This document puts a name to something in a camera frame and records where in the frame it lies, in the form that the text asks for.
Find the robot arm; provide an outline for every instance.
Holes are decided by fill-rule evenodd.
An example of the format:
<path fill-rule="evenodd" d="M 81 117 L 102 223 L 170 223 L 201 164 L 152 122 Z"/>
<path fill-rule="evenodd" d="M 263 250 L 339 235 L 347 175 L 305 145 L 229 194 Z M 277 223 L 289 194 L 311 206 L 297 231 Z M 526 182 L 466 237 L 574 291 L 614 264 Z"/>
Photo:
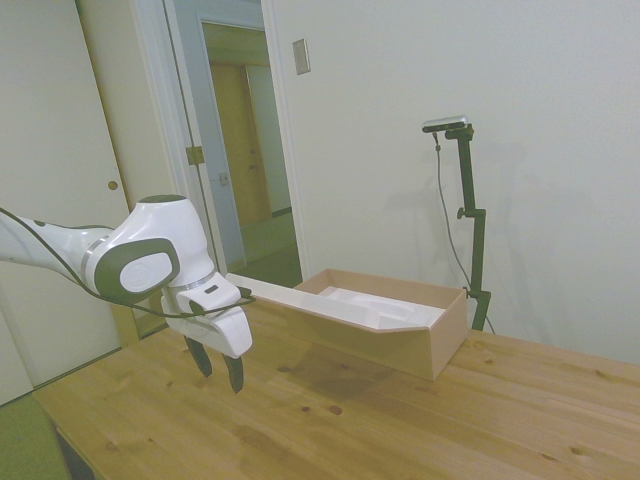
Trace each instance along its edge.
<path fill-rule="evenodd" d="M 252 340 L 244 311 L 234 306 L 241 292 L 216 272 L 189 200 L 145 198 L 115 230 L 66 228 L 2 213 L 0 260 L 54 270 L 112 303 L 132 306 L 162 290 L 167 323 L 187 338 L 201 371 L 211 373 L 204 344 L 225 356 L 234 390 L 242 388 L 240 356 Z"/>

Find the wooden table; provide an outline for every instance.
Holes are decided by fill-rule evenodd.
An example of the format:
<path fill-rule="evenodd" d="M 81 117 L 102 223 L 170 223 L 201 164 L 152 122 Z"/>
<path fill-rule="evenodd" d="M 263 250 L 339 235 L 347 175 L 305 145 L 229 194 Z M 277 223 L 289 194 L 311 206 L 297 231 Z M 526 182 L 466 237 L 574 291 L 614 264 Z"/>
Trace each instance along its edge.
<path fill-rule="evenodd" d="M 237 395 L 164 330 L 35 397 L 105 479 L 640 479 L 639 366 L 472 331 L 431 383 L 247 310 Z"/>

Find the light switch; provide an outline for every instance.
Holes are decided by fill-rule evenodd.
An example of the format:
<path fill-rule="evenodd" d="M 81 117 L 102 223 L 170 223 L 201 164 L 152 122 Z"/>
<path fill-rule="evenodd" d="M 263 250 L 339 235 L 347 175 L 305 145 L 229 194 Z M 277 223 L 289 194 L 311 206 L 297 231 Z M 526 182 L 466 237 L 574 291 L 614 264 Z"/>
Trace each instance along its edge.
<path fill-rule="evenodd" d="M 293 42 L 293 58 L 296 62 L 296 72 L 298 75 L 311 71 L 309 65 L 309 51 L 307 50 L 307 39 L 303 38 Z"/>

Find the cardboard box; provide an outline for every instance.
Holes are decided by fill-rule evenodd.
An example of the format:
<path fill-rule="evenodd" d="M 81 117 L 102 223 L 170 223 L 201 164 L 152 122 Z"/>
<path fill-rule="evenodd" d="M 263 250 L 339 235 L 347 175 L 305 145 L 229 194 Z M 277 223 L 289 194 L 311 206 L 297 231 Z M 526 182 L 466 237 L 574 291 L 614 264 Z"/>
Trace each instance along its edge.
<path fill-rule="evenodd" d="M 325 270 L 294 289 L 236 275 L 227 279 L 287 307 L 291 335 L 427 380 L 437 378 L 469 331 L 463 289 L 341 270 Z M 330 298 L 336 295 L 351 300 Z M 421 318 L 428 307 L 425 314 L 420 306 L 442 311 Z"/>

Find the green carpet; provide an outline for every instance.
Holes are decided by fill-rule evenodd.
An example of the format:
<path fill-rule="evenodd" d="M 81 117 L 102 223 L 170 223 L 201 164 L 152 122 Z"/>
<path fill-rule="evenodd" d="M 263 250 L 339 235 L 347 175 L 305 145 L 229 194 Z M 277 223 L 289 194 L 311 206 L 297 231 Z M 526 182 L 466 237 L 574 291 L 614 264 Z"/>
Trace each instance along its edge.
<path fill-rule="evenodd" d="M 295 287 L 302 282 L 298 248 L 295 246 L 287 248 L 251 262 L 233 273 L 283 287 Z"/>
<path fill-rule="evenodd" d="M 283 287 L 302 282 L 291 213 L 245 225 L 242 240 L 248 264 L 233 273 Z"/>
<path fill-rule="evenodd" d="M 0 478 L 70 480 L 44 410 L 30 395 L 0 407 Z"/>

